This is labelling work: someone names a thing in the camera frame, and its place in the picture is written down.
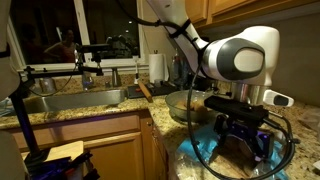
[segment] cabinet handle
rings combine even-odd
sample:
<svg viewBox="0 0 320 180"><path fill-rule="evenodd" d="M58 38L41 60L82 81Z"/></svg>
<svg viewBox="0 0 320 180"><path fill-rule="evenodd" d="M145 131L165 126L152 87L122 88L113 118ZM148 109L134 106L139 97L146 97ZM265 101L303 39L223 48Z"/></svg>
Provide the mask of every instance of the cabinet handle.
<svg viewBox="0 0 320 180"><path fill-rule="evenodd" d="M154 134L154 132L152 132L152 137L153 137L153 139L157 139L158 138L158 136L156 136L155 134Z"/></svg>
<svg viewBox="0 0 320 180"><path fill-rule="evenodd" d="M147 125L148 125L148 126L152 126L152 125L153 125L153 122L151 122L151 123L150 123L150 122L147 122Z"/></svg>

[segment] kitchen sink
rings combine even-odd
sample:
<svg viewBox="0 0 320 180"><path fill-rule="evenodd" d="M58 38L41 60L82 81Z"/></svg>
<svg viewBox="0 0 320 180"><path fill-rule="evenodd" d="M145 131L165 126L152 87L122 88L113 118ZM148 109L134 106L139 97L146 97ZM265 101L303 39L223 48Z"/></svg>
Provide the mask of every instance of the kitchen sink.
<svg viewBox="0 0 320 180"><path fill-rule="evenodd" d="M117 105L127 98L126 90L109 90L81 94L37 97L24 100L28 114L61 111L100 105Z"/></svg>

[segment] cable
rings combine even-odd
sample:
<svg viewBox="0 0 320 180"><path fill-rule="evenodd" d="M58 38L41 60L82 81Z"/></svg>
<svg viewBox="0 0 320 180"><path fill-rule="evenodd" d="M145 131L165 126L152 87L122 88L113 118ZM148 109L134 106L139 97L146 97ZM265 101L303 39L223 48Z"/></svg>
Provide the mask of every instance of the cable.
<svg viewBox="0 0 320 180"><path fill-rule="evenodd" d="M205 160L202 158L202 155L199 151L199 148L198 148L198 142L196 141L195 137L194 137L194 132L193 132L193 129L192 129L192 124L191 124L191 114L190 114L190 103L191 103L191 95L192 95L192 89L193 89L193 85L194 85L194 82L196 80L196 77L197 77L197 74L199 73L199 70L200 70L200 66L201 64L198 66L196 72L195 72L195 75L192 79L192 83L191 83L191 87L189 89L189 93L188 93L188 98L187 98L187 122L188 122L188 131L189 131L189 135L190 135L190 140L191 140L191 145L194 149L194 152L197 156L197 158L199 159L200 163L211 173L213 174L214 176L216 176L217 178L219 179L225 179L225 180L237 180L237 178L233 178L233 177L228 177L228 176L225 176L225 175L222 175L216 171L214 171L213 169L211 169L209 167L209 165L205 162ZM288 133L280 126L280 125L275 125L275 123L273 123L273 121L271 119L264 119L264 121L266 122L266 124L268 124L269 126L275 128L275 129L278 129L280 130L285 138L286 138L286 141L287 141L287 148L286 148L286 152L285 152L285 155L284 157L282 158L281 162L271 171L269 171L268 173L266 174L263 174L261 176L258 176L258 177L254 177L254 178L248 178L248 180L263 180L265 178L268 178L274 174L276 174L277 172L279 172L280 170L282 170L287 164L290 163L290 161L292 160L293 156L294 156L294 150L295 150L295 142L293 141L293 136L292 136L292 130L291 130L291 125L290 125L290 122L282 117L282 116L278 116L279 118L283 119L286 124L287 124L287 130L288 130Z"/></svg>
<svg viewBox="0 0 320 180"><path fill-rule="evenodd" d="M160 20L158 20L157 22L148 22L148 21L144 21L138 17L134 17L132 16L131 14L129 14L125 8L122 6L121 2L119 0L116 0L118 5L120 6L120 8L124 11L125 14L127 14L127 16L129 16L130 18L132 18L134 21L136 21L137 23L139 24L142 24L142 25L146 25L146 26L166 26L166 27L171 27L171 28L174 28L176 30L180 29L180 26L175 24L175 23L172 23L172 22L161 22ZM201 162L201 164L211 173L213 174L214 176L216 176L217 178L219 179L225 179L225 180L236 180L237 178L232 178L232 177L228 177L228 176L224 176L214 170L212 170L209 165L205 162L205 160L202 158L201 156L201 153L198 149L198 142L196 141L195 137L194 137L194 132L193 132L193 129L192 129L192 124L191 124L191 114L190 114L190 103L191 103L191 95L192 95L192 89L193 89L193 86L194 86L194 83L195 83L195 80L196 80L196 77L201 69L201 63L202 63L202 59L200 59L199 56L201 56L201 52L203 52L203 49L200 49L197 44L195 44L195 39L192 39L189 34L184 31L182 33L182 35L184 37L187 38L187 40L192 44L192 46L196 49L196 51L198 52L198 60L199 60L199 65L195 71L195 74L194 74L194 77L192 79L192 83L191 83L191 86L190 86L190 89L189 89L189 92L188 92L188 98L187 98L187 122L188 122L188 131L189 131L189 136L190 136L190 140L191 140L191 144L192 144L192 147L195 151L195 154L197 156L197 158L199 159L199 161ZM263 180L267 177L270 177L274 174L276 174L277 172L279 172L280 170L282 170L292 159L293 155L294 155L294 149L295 149L295 145L294 145L294 142L293 142L293 139L292 139L292 132L291 132L291 126L290 126L290 123L288 120L286 120L285 118L283 118L283 120L287 123L287 127L288 127L288 132L287 133L283 128L281 128L280 126L276 126L276 129L280 130L284 136L286 137L286 140L287 140L287 145L288 145L288 148L286 149L286 153L284 155L284 157L282 158L281 162L278 164L278 166L276 166L273 170L269 171L268 173L264 174L264 175L261 175L261 176L258 176L258 177L254 177L254 178L249 178L249 180ZM265 120L266 123L268 125L272 125L272 123L270 123L271 121L269 119L266 119Z"/></svg>
<svg viewBox="0 0 320 180"><path fill-rule="evenodd" d="M72 75L69 77L68 81L62 86L62 88L60 88L59 90L57 90L57 91L54 92L54 93L47 94L47 95L43 95L43 94L36 93L36 92L34 92L33 90L31 90L29 87L27 87L27 86L25 86L25 85L24 85L24 86L27 87L32 94L35 94L35 95L40 96L40 97L48 97L48 96L55 95L55 94L57 94L58 92L62 91L62 90L69 84L71 78L72 78Z"/></svg>

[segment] cabinet door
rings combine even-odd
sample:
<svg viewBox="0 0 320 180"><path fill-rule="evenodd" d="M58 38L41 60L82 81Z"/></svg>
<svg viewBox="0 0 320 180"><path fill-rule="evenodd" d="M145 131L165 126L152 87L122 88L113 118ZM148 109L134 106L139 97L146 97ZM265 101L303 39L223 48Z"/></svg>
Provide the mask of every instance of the cabinet door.
<svg viewBox="0 0 320 180"><path fill-rule="evenodd" d="M211 4L212 15L221 14L235 8L239 8L245 4L255 0L213 0Z"/></svg>
<svg viewBox="0 0 320 180"><path fill-rule="evenodd" d="M100 179L143 180L141 133L102 138L84 143Z"/></svg>
<svg viewBox="0 0 320 180"><path fill-rule="evenodd" d="M168 179L167 153L149 112L141 113L141 133L146 180Z"/></svg>
<svg viewBox="0 0 320 180"><path fill-rule="evenodd" d="M186 0L186 12L192 23L207 19L208 0Z"/></svg>

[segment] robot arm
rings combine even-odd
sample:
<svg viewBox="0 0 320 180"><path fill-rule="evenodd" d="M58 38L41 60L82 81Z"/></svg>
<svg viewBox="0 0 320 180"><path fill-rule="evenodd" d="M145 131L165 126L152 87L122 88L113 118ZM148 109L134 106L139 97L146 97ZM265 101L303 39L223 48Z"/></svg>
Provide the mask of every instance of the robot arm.
<svg viewBox="0 0 320 180"><path fill-rule="evenodd" d="M182 0L147 1L163 22L174 22L182 27L188 21ZM166 29L171 34L176 32L176 29L168 26ZM201 60L199 75L236 83L232 94L240 102L251 105L260 105L262 102L282 106L293 104L292 98L268 89L272 85L271 77L279 53L280 38L276 29L250 27L240 34L212 43L203 41L192 24L188 25L185 32L189 37L180 35L174 40L186 55L193 72L199 66L198 60Z"/></svg>

